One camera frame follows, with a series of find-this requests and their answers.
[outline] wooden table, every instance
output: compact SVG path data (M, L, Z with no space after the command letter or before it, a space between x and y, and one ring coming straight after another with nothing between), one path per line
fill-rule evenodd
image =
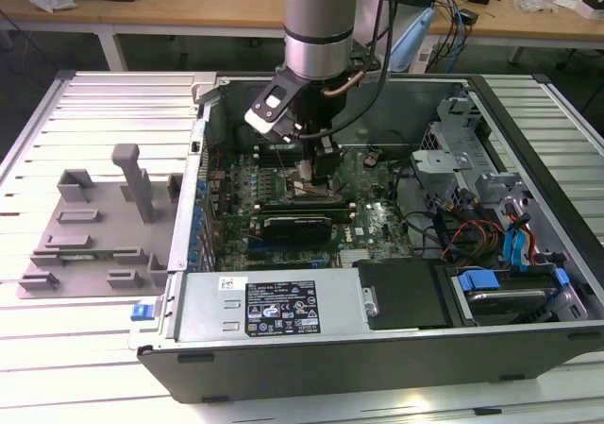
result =
M91 32L98 36L113 71L126 70L117 34L221 37L283 36L283 0L76 0L78 7L46 13L27 0L0 0L0 8L23 30ZM521 13L512 0L488 6L456 0L479 14L469 42L507 46L604 48L604 23L588 21L568 8L557 13ZM441 41L449 29L443 9L423 49ZM0 29L12 29L0 19Z

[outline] metal bracket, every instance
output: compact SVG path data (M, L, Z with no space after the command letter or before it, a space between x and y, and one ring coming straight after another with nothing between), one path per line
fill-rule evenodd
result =
M516 173L482 174L476 180L476 189L480 202L498 204L513 195L515 188L523 186L523 181Z
M368 316L377 317L379 315L378 300L373 287L362 288L362 303Z

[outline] robotic arm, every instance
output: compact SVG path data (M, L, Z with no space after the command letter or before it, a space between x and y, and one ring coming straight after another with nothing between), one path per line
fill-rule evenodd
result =
M402 48L407 57L425 36L429 5L430 0L285 0L285 66L254 101L245 121L273 142L303 142L307 179L317 185L325 182L340 163L341 150L332 135L361 118L385 83L397 15L403 25L398 29L401 39L415 33L411 46ZM368 10L375 13L373 23L366 22ZM365 48L354 44L353 32L369 39ZM357 49L367 54L355 59ZM380 68L378 50L383 50L384 59L374 95L362 111L333 127L347 91Z

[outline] blue latch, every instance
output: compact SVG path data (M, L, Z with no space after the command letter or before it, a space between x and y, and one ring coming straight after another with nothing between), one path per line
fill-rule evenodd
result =
M466 270L458 276L458 279L464 292L501 287L493 270Z
M508 230L503 240L503 260L519 267L520 271L527 271L527 266L522 263L522 249L526 240L526 233L516 229Z
M144 320L153 320L153 311L155 306L153 304L135 304L132 306L132 314L130 314L130 320L133 322L142 322Z
M570 284L570 279L563 268L556 268L556 279L560 283L561 287Z

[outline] power supply label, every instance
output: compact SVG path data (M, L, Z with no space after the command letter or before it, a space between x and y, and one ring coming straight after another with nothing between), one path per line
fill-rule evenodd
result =
M288 336L321 332L314 280L245 285L248 336Z

